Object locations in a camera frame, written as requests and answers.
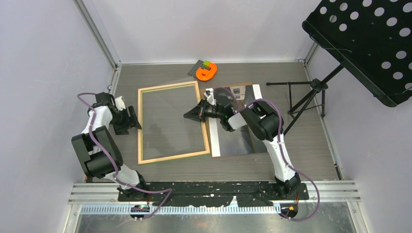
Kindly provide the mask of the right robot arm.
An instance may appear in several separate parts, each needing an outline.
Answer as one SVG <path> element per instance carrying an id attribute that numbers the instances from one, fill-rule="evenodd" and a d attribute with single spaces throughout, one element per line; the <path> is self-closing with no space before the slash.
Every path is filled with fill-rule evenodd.
<path id="1" fill-rule="evenodd" d="M 290 199 L 297 192 L 301 183 L 299 172 L 289 158 L 283 134 L 283 119 L 276 108 L 264 99 L 252 101 L 240 110 L 228 97 L 225 100 L 210 103 L 208 98 L 183 114 L 186 119 L 205 122 L 208 118 L 220 121 L 227 132 L 233 132 L 247 126 L 265 145 L 275 170 L 275 189 L 278 196 Z"/>

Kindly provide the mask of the landscape photo print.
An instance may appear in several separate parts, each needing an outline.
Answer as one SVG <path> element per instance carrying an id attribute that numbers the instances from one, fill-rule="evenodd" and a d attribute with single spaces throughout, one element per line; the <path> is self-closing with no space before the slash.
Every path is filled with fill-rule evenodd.
<path id="1" fill-rule="evenodd" d="M 215 104 L 227 100 L 232 104 L 233 110 L 240 110 L 255 99 L 260 98 L 262 98 L 262 94 L 258 84 L 239 84 L 230 87 L 214 88 Z M 219 119 L 209 118 L 208 129 L 211 139 L 212 157 L 267 152 L 264 143 L 254 136 L 248 126 L 243 126 L 233 132 L 227 132 L 222 127 Z"/>

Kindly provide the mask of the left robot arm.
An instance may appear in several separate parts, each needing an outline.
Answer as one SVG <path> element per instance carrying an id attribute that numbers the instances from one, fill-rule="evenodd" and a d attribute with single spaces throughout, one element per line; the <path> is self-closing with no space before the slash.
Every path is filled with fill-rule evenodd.
<path id="1" fill-rule="evenodd" d="M 131 128 L 141 129 L 133 106 L 126 107 L 122 97 L 101 92 L 93 94 L 96 102 L 87 104 L 85 129 L 71 139 L 83 172 L 88 178 L 108 179 L 118 185 L 121 195 L 143 201 L 149 188 L 143 176 L 124 164 L 120 149 L 109 132 L 128 135 Z"/>

